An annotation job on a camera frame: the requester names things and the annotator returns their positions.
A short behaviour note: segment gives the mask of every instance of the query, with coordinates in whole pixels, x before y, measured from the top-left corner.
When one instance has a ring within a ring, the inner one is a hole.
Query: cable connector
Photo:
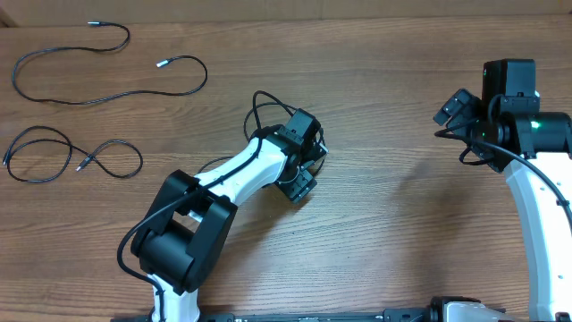
[[[171,62],[172,62],[172,58],[169,58],[169,59],[165,59],[165,60],[157,63],[156,65],[157,65],[157,68],[161,68],[163,66],[170,64]]]
[[[84,167],[86,167],[86,165],[88,165],[88,163],[91,162],[91,160],[93,160],[93,156],[88,155],[88,157],[83,159],[83,161],[81,161],[80,165],[78,165],[78,167],[75,168],[75,171],[79,171],[79,170],[83,169]]]

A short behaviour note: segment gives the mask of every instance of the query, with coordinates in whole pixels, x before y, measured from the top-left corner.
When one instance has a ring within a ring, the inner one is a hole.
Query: tabletop
[[[134,89],[185,91],[199,65],[155,63],[195,55],[208,82],[186,97],[133,95],[93,106],[34,103],[10,82],[15,61],[46,47],[111,47],[114,28],[0,30],[0,147],[32,125],[52,126],[93,150],[124,139],[142,171],[114,179],[96,165],[53,182],[0,171],[0,319],[106,321],[145,314],[148,284],[115,262],[123,235],[163,180],[246,147],[242,121],[266,90],[314,114],[330,155],[298,205],[275,187],[236,215],[222,256],[199,289],[207,311],[241,314],[379,311],[420,307],[434,295],[480,299],[526,316],[528,273],[517,210],[504,177],[458,162],[462,143],[439,140],[432,120],[459,88],[480,96],[484,62],[533,58],[543,111],[572,113],[572,16],[130,25],[121,52],[42,55],[21,67],[32,97],[85,100]],[[284,123],[279,108],[263,124]],[[254,120],[248,125],[254,130]],[[30,137],[55,138],[52,133]],[[42,143],[14,172],[57,172],[66,148]],[[102,152],[119,173],[137,167],[126,148]],[[183,220],[185,225],[193,225]],[[127,254],[126,262],[139,267]]]

